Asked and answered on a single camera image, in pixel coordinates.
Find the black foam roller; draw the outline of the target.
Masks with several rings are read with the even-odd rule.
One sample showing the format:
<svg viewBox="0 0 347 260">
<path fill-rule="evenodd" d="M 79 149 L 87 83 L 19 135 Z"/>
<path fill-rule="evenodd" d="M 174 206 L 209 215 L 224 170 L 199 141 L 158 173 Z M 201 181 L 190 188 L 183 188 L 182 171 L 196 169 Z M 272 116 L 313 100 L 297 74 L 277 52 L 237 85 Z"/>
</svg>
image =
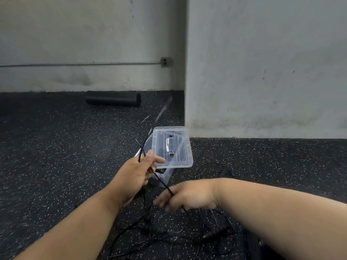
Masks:
<svg viewBox="0 0 347 260">
<path fill-rule="evenodd" d="M 96 106 L 139 107 L 141 94 L 134 91 L 86 91 L 85 102 Z"/>
</svg>

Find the person's left hand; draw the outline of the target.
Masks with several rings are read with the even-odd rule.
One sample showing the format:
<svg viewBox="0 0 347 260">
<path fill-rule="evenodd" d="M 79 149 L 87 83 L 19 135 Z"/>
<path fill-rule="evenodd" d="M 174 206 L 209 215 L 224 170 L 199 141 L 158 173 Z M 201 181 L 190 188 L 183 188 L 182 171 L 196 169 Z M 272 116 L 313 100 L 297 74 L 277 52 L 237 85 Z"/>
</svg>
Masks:
<svg viewBox="0 0 347 260">
<path fill-rule="evenodd" d="M 146 164 L 145 156 L 141 154 L 126 161 L 107 186 L 119 209 L 132 201 L 157 168 L 157 163 Z"/>
</svg>

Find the person's right hand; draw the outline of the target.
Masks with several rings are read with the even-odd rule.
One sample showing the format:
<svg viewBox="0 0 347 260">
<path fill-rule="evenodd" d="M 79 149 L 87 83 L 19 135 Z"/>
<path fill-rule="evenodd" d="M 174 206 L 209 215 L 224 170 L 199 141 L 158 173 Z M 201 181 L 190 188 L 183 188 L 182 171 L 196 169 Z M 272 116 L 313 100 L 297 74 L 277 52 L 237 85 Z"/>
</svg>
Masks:
<svg viewBox="0 0 347 260">
<path fill-rule="evenodd" d="M 218 205 L 217 188 L 219 179 L 198 179 L 184 181 L 168 187 L 166 190 L 186 190 L 186 210 L 190 209 L 215 209 Z"/>
</svg>

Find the clear plastic storage box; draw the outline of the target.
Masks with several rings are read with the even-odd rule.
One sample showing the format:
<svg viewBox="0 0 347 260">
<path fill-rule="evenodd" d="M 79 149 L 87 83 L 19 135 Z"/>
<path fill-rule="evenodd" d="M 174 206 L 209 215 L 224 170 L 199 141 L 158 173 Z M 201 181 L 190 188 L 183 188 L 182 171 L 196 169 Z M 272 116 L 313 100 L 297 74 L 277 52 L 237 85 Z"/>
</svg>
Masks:
<svg viewBox="0 0 347 260">
<path fill-rule="evenodd" d="M 140 147 L 139 150 L 136 152 L 135 157 L 140 154 L 141 151 L 141 146 L 143 146 L 143 152 L 142 153 L 147 153 L 151 148 L 152 148 L 152 139 L 153 139 L 153 134 L 151 133 L 150 136 L 146 139 L 145 143 L 143 141 L 138 141 L 135 140 L 137 145 Z M 162 182 L 166 185 L 168 185 L 169 180 L 171 178 L 172 173 L 174 172 L 173 168 L 166 168 L 166 169 L 157 169 L 157 176 L 162 180 Z M 149 179 L 149 184 L 160 186 L 164 188 L 164 184 L 158 179 L 155 175 L 153 175 Z"/>
</svg>

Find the grey wall conduit pipe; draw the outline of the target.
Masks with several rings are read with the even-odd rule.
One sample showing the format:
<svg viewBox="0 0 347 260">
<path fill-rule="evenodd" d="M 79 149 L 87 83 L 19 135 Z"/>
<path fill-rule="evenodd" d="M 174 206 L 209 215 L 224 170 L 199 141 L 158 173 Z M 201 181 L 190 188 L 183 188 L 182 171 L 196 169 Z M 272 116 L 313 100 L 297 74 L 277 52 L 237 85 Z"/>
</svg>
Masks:
<svg viewBox="0 0 347 260">
<path fill-rule="evenodd" d="M 86 63 L 27 63 L 0 64 L 0 68 L 58 67 L 58 66 L 106 66 L 106 65 L 162 65 L 161 61 L 151 62 L 86 62 Z"/>
</svg>

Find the clear plastic box lid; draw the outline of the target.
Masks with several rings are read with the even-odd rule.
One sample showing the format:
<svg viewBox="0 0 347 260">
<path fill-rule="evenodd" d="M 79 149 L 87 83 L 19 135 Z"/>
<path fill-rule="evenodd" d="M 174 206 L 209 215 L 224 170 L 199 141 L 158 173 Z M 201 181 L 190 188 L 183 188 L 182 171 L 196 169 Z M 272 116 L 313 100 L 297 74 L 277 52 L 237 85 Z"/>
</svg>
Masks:
<svg viewBox="0 0 347 260">
<path fill-rule="evenodd" d="M 165 159 L 158 169 L 188 168 L 193 166 L 193 155 L 188 129 L 185 126 L 155 127 L 152 148 L 156 156 Z"/>
</svg>

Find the person's right forearm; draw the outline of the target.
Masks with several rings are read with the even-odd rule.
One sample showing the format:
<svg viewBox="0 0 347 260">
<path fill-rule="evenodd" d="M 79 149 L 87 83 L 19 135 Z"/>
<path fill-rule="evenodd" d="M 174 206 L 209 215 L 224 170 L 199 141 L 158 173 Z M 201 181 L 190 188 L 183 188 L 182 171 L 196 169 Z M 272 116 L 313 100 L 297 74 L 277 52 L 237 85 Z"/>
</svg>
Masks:
<svg viewBox="0 0 347 260">
<path fill-rule="evenodd" d="M 217 204 L 283 257 L 347 260 L 347 204 L 236 179 L 213 185 Z"/>
</svg>

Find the person's left forearm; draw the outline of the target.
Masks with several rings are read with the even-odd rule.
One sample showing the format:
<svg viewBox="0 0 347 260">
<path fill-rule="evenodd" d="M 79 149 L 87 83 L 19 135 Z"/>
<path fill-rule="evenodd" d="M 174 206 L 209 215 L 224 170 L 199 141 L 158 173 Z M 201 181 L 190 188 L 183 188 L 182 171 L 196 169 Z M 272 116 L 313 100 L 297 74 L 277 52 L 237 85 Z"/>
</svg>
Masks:
<svg viewBox="0 0 347 260">
<path fill-rule="evenodd" d="M 13 260 L 97 260 L 127 199 L 124 188 L 109 184 Z"/>
</svg>

